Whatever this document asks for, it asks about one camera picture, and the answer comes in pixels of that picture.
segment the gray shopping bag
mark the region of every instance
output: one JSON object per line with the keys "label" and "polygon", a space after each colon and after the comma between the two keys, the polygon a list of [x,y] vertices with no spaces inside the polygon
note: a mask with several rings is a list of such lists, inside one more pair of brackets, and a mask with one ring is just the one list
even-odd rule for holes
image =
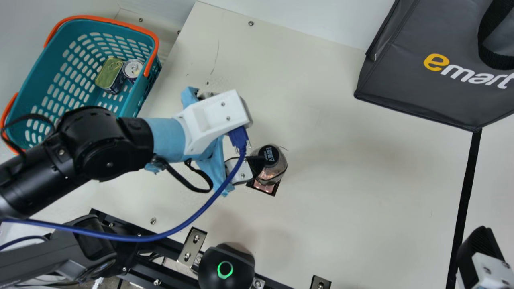
{"label": "gray shopping bag", "polygon": [[355,97],[472,132],[512,114],[513,6],[397,0],[366,53]]}

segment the white wall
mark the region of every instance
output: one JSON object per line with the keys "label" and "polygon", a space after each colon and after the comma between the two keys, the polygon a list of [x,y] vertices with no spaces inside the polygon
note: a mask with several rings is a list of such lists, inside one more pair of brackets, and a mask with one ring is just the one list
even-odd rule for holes
{"label": "white wall", "polygon": [[[121,8],[183,25],[195,0],[117,0]],[[203,0],[272,24],[367,49],[394,0]]]}
{"label": "white wall", "polygon": [[[13,94],[21,88],[43,51],[46,37],[57,22],[80,14],[114,18],[118,11],[116,0],[0,0],[0,109],[3,110]],[[12,156],[11,151],[1,143],[0,162]],[[69,221],[71,216],[75,217],[75,212],[84,214],[78,205],[60,208],[53,206],[48,210],[56,216],[52,220],[56,222]],[[0,230],[0,243],[46,232],[34,227],[10,224],[3,224]]]}

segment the green light ring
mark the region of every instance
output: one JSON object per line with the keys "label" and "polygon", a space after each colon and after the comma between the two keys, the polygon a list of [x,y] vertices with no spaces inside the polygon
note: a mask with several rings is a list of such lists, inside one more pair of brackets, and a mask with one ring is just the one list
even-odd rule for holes
{"label": "green light ring", "polygon": [[[228,274],[222,274],[221,272],[221,266],[225,263],[228,263],[230,265],[230,272]],[[228,277],[230,277],[230,275],[232,275],[232,273],[234,272],[234,266],[232,266],[232,263],[230,263],[229,261],[223,261],[221,262],[219,265],[218,265],[218,277],[220,277],[221,279],[225,280],[227,279]]]}

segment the emart logo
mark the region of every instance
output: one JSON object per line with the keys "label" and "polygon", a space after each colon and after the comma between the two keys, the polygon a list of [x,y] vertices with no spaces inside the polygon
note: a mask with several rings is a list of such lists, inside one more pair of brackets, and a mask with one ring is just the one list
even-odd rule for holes
{"label": "emart logo", "polygon": [[450,64],[450,60],[441,54],[432,53],[425,61],[423,61],[425,67],[431,71],[441,71],[441,75],[450,75],[450,78],[457,79],[461,78],[462,82],[469,82],[472,84],[485,84],[485,85],[497,85],[498,88],[506,89],[507,83],[514,79],[514,73],[511,75],[501,74],[494,76],[489,73],[475,74],[471,69],[462,68],[455,64]]}

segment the black pole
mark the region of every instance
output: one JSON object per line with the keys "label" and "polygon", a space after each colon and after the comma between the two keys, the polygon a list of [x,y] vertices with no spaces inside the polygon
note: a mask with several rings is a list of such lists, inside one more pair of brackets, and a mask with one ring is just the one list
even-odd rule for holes
{"label": "black pole", "polygon": [[453,234],[453,245],[451,247],[450,267],[448,268],[448,278],[446,279],[446,289],[455,289],[455,280],[457,274],[457,251],[462,244],[464,237],[464,227],[466,226],[466,215],[468,212],[469,199],[471,198],[471,189],[473,188],[473,179],[475,176],[476,159],[479,155],[480,137],[482,130],[473,133],[471,137],[471,145],[469,147],[468,165],[464,174],[462,184],[461,201],[458,205],[457,221],[455,223],[455,233]]}

